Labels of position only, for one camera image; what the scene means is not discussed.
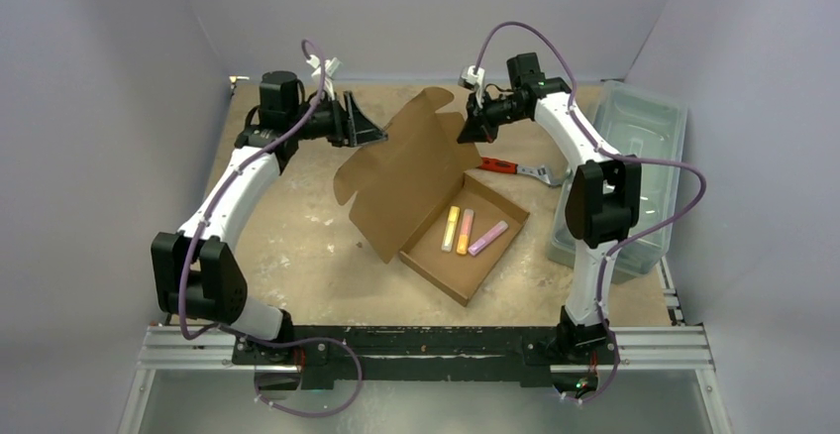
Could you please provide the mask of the brown cardboard box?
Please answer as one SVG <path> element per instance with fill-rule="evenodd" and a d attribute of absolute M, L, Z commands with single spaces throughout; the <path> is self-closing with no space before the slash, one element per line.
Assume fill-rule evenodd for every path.
<path fill-rule="evenodd" d="M 529 212 L 469 174 L 481 164 L 457 137 L 465 119 L 454 94 L 426 87 L 387 123 L 386 141 L 354 152 L 334 176 L 334 194 L 379 258 L 400 260 L 462 306 L 469 304 L 523 229 Z M 469 241 L 506 229 L 477 255 L 442 245 L 452 207 L 474 213 Z"/>

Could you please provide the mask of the pink marker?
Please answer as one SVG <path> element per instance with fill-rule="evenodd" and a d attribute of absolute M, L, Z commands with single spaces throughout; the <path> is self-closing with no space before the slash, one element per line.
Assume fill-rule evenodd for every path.
<path fill-rule="evenodd" d="M 504 234 L 508 228 L 509 225 L 506 221 L 499 221 L 468 247 L 468 254 L 473 257 L 477 256 Z"/>

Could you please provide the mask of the orange marker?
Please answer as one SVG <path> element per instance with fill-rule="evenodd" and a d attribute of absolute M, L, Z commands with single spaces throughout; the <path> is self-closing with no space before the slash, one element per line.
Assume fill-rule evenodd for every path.
<path fill-rule="evenodd" d="M 474 211 L 469 208 L 464 209 L 462 212 L 458 238 L 456 241 L 456 253 L 458 255 L 465 256 L 468 253 L 473 221 Z"/>

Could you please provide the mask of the yellow marker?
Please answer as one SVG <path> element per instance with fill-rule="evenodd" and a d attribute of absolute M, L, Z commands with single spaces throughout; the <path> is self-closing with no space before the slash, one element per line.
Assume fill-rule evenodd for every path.
<path fill-rule="evenodd" d="M 444 235 L 441 244 L 441 250 L 445 253 L 449 253 L 453 249 L 460 214 L 461 208 L 459 206 L 452 205 L 449 208 L 445 221 Z"/>

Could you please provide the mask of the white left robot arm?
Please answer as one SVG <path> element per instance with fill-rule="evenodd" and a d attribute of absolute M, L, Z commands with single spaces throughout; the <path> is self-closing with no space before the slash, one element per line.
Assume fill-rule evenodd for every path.
<path fill-rule="evenodd" d="M 246 115 L 228 165 L 199 209 L 175 232 L 158 233 L 151 256 L 159 308 L 181 321 L 204 319 L 257 339 L 270 363 L 294 354 L 290 314 L 249 294 L 235 247 L 263 195 L 306 140 L 337 148 L 384 142 L 386 132 L 364 115 L 352 92 L 338 98 L 317 75 L 307 92 L 291 71 L 264 74 L 259 103 Z"/>

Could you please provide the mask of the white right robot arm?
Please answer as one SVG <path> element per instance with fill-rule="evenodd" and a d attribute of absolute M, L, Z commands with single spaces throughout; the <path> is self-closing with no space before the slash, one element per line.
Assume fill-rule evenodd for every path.
<path fill-rule="evenodd" d="M 500 126 L 528 119 L 543 128 L 570 165 L 564 214 L 576 244 L 574 275 L 550 345 L 578 362 L 608 342 L 609 285 L 619 245 L 639 221 L 642 169 L 625 162 L 578 115 L 572 88 L 560 77 L 546 76 L 535 54 L 518 54 L 506 65 L 510 89 L 496 98 L 484 89 L 483 68 L 462 71 L 459 84 L 470 95 L 458 141 L 491 143 Z"/>

